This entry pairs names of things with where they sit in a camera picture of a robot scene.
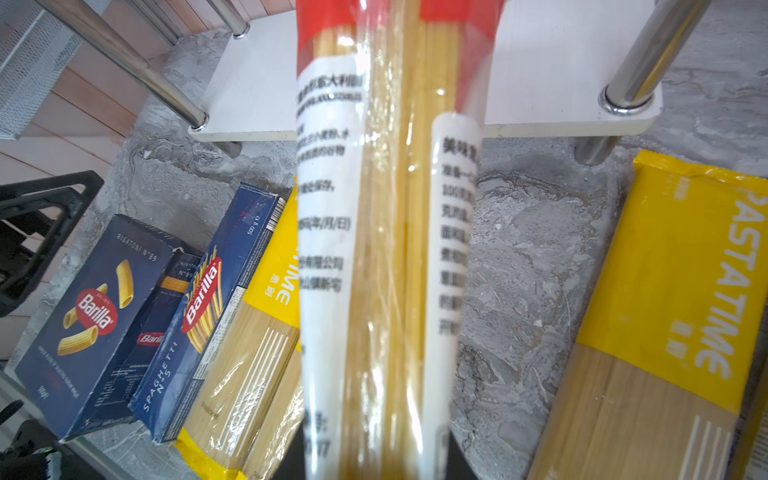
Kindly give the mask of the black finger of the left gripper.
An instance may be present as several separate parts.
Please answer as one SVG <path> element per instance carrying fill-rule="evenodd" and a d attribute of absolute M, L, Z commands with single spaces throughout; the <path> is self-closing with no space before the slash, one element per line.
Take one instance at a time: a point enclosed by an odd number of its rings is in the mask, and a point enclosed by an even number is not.
<path fill-rule="evenodd" d="M 35 291 L 104 180 L 82 171 L 1 187 L 1 315 Z"/>

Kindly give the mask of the red spaghetti bag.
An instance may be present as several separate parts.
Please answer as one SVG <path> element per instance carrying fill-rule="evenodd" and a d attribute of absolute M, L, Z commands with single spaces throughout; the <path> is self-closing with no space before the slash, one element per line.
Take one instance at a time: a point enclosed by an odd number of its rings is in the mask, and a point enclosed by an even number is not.
<path fill-rule="evenodd" d="M 442 479 L 500 1 L 300 1 L 305 471 Z"/>

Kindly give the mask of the yellow Pastatime spaghetti bag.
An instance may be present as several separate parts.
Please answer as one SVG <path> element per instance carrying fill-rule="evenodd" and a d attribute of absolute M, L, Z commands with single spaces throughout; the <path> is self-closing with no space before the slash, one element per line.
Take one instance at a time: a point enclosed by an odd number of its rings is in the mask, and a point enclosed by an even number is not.
<path fill-rule="evenodd" d="M 294 350 L 237 479 L 271 479 L 285 457 L 303 416 L 301 352 Z"/>
<path fill-rule="evenodd" d="M 176 442 L 201 479 L 242 469 L 299 341 L 298 192 L 291 191 Z"/>
<path fill-rule="evenodd" d="M 767 301 L 767 182 L 644 151 L 529 470 L 721 479 Z"/>

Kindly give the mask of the blue Barilla rigatoni box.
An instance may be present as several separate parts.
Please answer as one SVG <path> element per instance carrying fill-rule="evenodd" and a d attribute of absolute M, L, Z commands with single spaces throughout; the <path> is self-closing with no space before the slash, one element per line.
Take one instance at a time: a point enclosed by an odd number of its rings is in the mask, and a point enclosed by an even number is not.
<path fill-rule="evenodd" d="M 132 420 L 128 407 L 200 252 L 116 214 L 15 373 L 61 441 Z"/>

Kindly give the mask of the blue Barilla spaghetti box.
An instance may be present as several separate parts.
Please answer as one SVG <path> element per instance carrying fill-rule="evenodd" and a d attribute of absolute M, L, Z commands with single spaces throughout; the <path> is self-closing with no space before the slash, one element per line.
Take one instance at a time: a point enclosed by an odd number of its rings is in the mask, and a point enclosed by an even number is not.
<path fill-rule="evenodd" d="M 286 206 L 238 186 L 129 408 L 151 441 L 175 441 Z"/>

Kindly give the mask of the dark blue spaghetti bag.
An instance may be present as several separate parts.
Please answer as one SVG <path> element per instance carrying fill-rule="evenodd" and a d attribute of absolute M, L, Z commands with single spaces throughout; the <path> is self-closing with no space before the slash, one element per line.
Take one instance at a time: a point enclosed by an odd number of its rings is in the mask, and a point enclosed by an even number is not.
<path fill-rule="evenodd" d="M 725 478 L 767 478 L 767 313 L 759 326 Z"/>

